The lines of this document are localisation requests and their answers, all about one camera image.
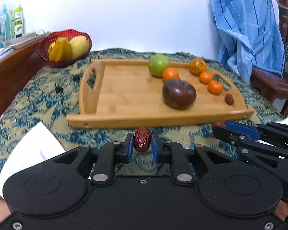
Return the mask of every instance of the tablecloth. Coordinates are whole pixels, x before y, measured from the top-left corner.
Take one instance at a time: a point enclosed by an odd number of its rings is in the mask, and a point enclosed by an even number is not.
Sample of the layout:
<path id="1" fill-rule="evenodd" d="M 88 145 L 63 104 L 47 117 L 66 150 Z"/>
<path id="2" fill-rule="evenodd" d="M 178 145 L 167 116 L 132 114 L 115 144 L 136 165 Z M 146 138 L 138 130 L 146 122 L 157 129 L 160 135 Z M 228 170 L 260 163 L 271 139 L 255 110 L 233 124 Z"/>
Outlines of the tablecloth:
<path id="1" fill-rule="evenodd" d="M 93 148 L 120 141 L 123 142 L 128 132 L 135 129 L 85 129 L 70 127 L 65 119 L 67 113 L 78 113 L 78 90 L 81 77 L 94 59 L 149 59 L 154 53 L 139 53 L 116 48 L 94 51 L 85 59 L 64 69 L 44 67 L 17 94 L 13 102 L 0 119 L 0 171 L 16 144 L 38 122 L 42 123 L 57 138 L 65 150 L 81 144 L 90 144 Z M 193 55 L 189 53 L 165 53 L 171 61 L 188 63 Z M 204 59 L 207 65 L 226 75 L 240 90 L 248 106 L 255 109 L 251 118 L 240 122 L 252 125 L 283 119 L 276 108 L 266 101 L 256 90 L 248 86 L 241 78 L 226 71 L 214 60 Z M 235 147 L 215 139 L 211 124 L 173 126 L 154 128 L 162 140 L 181 143 L 185 148 L 194 148 L 204 144 L 235 157 Z M 170 172 L 167 164 L 154 164 L 151 148 L 145 153 L 133 152 L 129 165 L 117 165 L 116 173 L 125 175 L 161 175 Z"/>

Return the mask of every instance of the white tray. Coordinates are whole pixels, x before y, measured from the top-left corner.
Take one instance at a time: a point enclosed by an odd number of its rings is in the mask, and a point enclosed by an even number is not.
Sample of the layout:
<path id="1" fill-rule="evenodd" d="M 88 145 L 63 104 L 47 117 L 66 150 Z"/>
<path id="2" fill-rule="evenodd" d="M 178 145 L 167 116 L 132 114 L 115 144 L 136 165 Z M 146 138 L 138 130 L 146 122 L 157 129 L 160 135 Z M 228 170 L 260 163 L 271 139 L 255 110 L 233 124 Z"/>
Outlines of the white tray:
<path id="1" fill-rule="evenodd" d="M 2 44 L 4 47 L 11 47 L 12 49 L 16 50 L 22 47 L 25 47 L 27 45 L 30 45 L 34 42 L 39 41 L 40 39 L 47 37 L 50 35 L 50 31 L 45 32 L 43 34 L 36 35 L 36 32 L 24 34 L 21 37 L 10 39 L 7 41 L 4 41 Z"/>

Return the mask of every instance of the ribbed red bowl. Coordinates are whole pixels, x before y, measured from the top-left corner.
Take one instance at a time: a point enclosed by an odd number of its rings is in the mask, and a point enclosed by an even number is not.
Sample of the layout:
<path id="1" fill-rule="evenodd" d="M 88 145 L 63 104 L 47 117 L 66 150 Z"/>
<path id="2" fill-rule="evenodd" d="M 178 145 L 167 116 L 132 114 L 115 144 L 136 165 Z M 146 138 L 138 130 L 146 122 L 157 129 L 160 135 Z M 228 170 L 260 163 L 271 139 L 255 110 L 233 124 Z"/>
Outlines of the ribbed red bowl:
<path id="1" fill-rule="evenodd" d="M 77 58 L 72 59 L 72 60 L 49 60 L 48 48 L 49 48 L 51 43 L 55 42 L 56 39 L 58 39 L 59 37 L 67 37 L 68 41 L 70 41 L 72 38 L 79 36 L 79 35 L 86 36 L 90 42 L 88 51 L 86 53 L 84 53 L 84 54 L 82 54 L 82 55 L 80 55 Z M 79 32 L 79 31 L 74 30 L 74 29 L 68 29 L 68 30 L 64 30 L 64 31 L 53 32 L 48 37 L 43 39 L 40 43 L 39 48 L 38 48 L 38 54 L 40 55 L 40 57 L 44 61 L 47 62 L 46 63 L 47 66 L 52 67 L 52 68 L 64 68 L 64 67 L 68 67 L 68 66 L 72 65 L 77 60 L 81 60 L 83 58 L 86 58 L 88 56 L 88 53 L 91 50 L 92 45 L 93 45 L 92 40 L 87 33 Z"/>

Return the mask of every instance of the wrinkled orange fruit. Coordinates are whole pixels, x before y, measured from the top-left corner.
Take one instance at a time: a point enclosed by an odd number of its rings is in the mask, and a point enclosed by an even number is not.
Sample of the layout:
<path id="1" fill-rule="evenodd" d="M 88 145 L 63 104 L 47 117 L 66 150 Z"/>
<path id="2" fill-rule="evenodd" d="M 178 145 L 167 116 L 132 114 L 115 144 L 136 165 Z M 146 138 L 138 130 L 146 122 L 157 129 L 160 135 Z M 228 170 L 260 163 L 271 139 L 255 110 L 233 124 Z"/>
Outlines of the wrinkled orange fruit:
<path id="1" fill-rule="evenodd" d="M 190 73 L 193 75 L 199 76 L 206 71 L 206 68 L 205 61 L 200 57 L 196 57 L 190 61 Z"/>
<path id="2" fill-rule="evenodd" d="M 210 73 L 203 72 L 200 74 L 200 82 L 202 82 L 203 84 L 208 85 L 211 80 L 212 76 Z"/>
<path id="3" fill-rule="evenodd" d="M 211 80 L 208 85 L 208 91 L 212 94 L 219 95 L 223 91 L 223 85 L 221 82 Z"/>
<path id="4" fill-rule="evenodd" d="M 169 79 L 179 79 L 179 73 L 174 68 L 167 68 L 162 73 L 163 82 Z"/>

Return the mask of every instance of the blue cloth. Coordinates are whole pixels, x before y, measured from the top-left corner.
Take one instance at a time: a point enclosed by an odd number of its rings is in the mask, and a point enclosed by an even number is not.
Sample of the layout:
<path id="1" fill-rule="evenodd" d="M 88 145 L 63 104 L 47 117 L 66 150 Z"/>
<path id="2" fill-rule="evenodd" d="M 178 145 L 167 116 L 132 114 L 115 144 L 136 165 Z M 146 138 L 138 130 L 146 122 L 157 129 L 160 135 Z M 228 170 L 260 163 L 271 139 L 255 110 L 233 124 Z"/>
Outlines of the blue cloth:
<path id="1" fill-rule="evenodd" d="M 211 0 L 222 38 L 218 61 L 250 83 L 252 67 L 282 76 L 285 50 L 272 0 Z"/>

